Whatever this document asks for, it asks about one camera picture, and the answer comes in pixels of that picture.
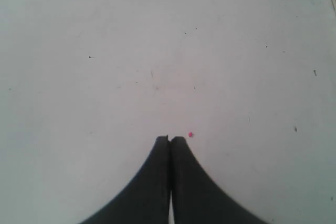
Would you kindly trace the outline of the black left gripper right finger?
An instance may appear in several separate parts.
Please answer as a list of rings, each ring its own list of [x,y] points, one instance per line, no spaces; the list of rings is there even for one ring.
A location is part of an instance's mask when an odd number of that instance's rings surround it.
[[[264,223],[217,186],[183,137],[170,141],[170,169],[175,223]]]

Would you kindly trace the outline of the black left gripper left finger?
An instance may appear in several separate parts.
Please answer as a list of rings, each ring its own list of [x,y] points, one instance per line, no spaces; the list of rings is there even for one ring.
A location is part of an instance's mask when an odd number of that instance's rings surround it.
[[[125,188],[83,223],[168,223],[170,182],[170,141],[159,136]]]

